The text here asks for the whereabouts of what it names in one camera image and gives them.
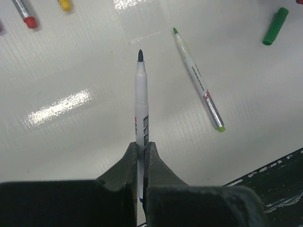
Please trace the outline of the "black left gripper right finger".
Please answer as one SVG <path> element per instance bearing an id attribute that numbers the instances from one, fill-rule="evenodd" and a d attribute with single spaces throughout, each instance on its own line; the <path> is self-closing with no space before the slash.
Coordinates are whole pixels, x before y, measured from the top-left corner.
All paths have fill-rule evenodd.
<path id="1" fill-rule="evenodd" d="M 190 186 L 146 146 L 143 209 L 149 227 L 268 227 L 263 204 L 243 186 Z"/>

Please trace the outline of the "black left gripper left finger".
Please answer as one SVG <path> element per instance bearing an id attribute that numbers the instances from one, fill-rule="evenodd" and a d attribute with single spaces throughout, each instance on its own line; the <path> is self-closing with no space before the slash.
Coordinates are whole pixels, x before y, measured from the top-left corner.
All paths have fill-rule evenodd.
<path id="1" fill-rule="evenodd" d="M 5 182 L 3 227 L 134 227 L 137 224 L 137 145 L 93 180 Z"/>

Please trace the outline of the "green whiteboard marker pen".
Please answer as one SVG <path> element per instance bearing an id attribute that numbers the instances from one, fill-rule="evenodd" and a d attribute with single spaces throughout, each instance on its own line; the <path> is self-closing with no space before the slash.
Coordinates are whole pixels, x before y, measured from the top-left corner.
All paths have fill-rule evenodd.
<path id="1" fill-rule="evenodd" d="M 177 29 L 173 28 L 175 41 L 177 43 L 177 47 L 179 49 L 179 52 L 183 58 L 183 62 L 185 63 L 185 66 L 193 80 L 193 83 L 195 87 L 197 88 L 197 91 L 202 98 L 206 108 L 208 109 L 208 112 L 210 114 L 210 118 L 214 123 L 214 127 L 219 132 L 225 131 L 225 125 L 223 123 L 223 120 L 214 104 L 214 101 L 205 85 L 205 82 L 203 81 L 202 75 L 191 56 L 185 41 L 177 31 Z"/>

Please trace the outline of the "blue whiteboard marker pen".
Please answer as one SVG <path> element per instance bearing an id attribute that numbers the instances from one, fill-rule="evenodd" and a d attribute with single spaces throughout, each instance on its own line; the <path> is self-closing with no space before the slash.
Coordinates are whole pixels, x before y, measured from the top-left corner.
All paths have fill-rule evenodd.
<path id="1" fill-rule="evenodd" d="M 148 80 L 142 50 L 138 52 L 135 75 L 134 104 L 135 142 L 138 148 L 138 197 L 143 202 L 143 176 L 145 147 L 149 143 Z"/>

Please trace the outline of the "red whiteboard marker pen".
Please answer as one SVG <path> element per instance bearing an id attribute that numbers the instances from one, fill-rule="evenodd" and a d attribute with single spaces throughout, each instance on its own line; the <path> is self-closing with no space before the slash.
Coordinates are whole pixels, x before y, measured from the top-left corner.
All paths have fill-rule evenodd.
<path id="1" fill-rule="evenodd" d="M 30 12 L 30 9 L 26 5 L 25 0 L 12 0 L 16 10 L 21 16 L 23 22 L 27 25 L 29 29 L 35 29 L 38 27 L 36 18 Z"/>

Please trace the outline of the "yellow whiteboard marker pen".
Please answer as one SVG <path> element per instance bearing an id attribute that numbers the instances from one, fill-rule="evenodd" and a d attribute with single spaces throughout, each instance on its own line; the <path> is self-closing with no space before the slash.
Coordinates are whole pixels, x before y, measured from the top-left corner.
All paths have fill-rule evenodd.
<path id="1" fill-rule="evenodd" d="M 71 3 L 69 0 L 58 0 L 59 5 L 63 11 L 70 11 L 72 9 Z"/>

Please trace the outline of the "green pen cap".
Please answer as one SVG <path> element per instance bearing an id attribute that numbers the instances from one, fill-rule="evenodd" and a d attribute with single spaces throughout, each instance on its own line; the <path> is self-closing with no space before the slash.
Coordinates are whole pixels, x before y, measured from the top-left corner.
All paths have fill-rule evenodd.
<path id="1" fill-rule="evenodd" d="M 277 38 L 287 16 L 289 10 L 281 7 L 273 16 L 272 22 L 262 40 L 264 45 L 271 45 Z"/>

